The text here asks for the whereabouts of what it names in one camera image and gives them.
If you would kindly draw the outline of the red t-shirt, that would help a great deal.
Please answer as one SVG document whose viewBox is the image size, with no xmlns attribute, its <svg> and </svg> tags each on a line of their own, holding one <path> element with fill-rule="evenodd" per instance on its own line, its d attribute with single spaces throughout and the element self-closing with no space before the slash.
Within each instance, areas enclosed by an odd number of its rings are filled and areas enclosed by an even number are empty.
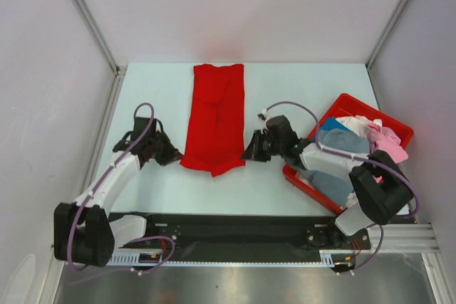
<svg viewBox="0 0 456 304">
<path fill-rule="evenodd" d="M 180 164 L 220 176 L 243 167 L 244 65 L 196 65 L 184 157 Z"/>
</svg>

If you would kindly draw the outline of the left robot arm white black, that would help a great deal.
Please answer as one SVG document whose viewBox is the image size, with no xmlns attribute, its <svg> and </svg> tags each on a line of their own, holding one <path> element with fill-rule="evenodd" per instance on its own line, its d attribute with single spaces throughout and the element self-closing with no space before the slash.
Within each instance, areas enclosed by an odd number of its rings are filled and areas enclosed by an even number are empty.
<svg viewBox="0 0 456 304">
<path fill-rule="evenodd" d="M 60 203 L 53 213 L 53 254 L 73 265 L 103 267 L 115 249 L 136 241 L 148 247 L 157 229 L 144 217 L 126 214 L 109 219 L 113 205 L 131 179 L 151 160 L 167 166 L 183 158 L 158 119 L 137 117 L 133 129 L 113 147 L 110 163 L 71 203 Z"/>
</svg>

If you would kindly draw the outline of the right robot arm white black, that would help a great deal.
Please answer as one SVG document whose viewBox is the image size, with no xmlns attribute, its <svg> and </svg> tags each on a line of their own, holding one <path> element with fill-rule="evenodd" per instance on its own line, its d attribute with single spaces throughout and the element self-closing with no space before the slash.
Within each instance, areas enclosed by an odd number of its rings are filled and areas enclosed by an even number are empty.
<svg viewBox="0 0 456 304">
<path fill-rule="evenodd" d="M 334 185 L 352 186 L 356 202 L 328 230 L 329 241 L 337 248 L 347 247 L 361 229 L 386 225 L 414 197 L 410 182 L 388 153 L 356 154 L 328 147 L 316 138 L 300 138 L 283 115 L 254 131 L 241 158 L 268 162 L 273 156 L 280 156 L 301 174 L 323 172 Z"/>
</svg>

